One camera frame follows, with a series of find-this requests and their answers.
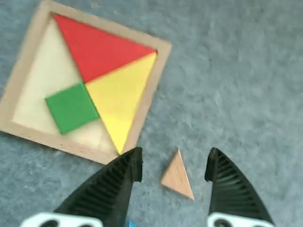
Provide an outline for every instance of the square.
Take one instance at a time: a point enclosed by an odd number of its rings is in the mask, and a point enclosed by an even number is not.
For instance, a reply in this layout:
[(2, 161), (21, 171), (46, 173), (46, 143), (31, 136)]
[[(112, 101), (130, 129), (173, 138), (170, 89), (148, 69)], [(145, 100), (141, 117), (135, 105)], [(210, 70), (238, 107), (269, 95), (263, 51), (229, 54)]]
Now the square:
[(61, 134), (99, 118), (83, 83), (60, 91), (45, 100)]

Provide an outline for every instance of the gray carpet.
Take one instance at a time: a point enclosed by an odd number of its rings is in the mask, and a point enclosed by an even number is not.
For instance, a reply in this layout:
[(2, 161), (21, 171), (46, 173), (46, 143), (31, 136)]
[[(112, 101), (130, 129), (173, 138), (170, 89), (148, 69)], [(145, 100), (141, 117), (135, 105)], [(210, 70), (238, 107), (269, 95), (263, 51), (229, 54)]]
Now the gray carpet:
[[(0, 94), (39, 0), (0, 0)], [(278, 227), (303, 226), (302, 0), (60, 2), (171, 40), (138, 145), (143, 182), (128, 216), (138, 227), (206, 226), (211, 147), (251, 180)], [(163, 189), (179, 146), (196, 201)], [(0, 133), (0, 226), (52, 211), (102, 165)]]

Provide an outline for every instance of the small wooden triangle piece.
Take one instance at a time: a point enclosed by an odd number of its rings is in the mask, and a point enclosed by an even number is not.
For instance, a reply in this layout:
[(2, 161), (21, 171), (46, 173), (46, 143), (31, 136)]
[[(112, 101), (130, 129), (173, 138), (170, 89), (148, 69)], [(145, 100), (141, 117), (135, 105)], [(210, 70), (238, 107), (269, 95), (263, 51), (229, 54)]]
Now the small wooden triangle piece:
[(177, 149), (175, 156), (166, 169), (161, 179), (161, 184), (195, 200), (179, 149)]

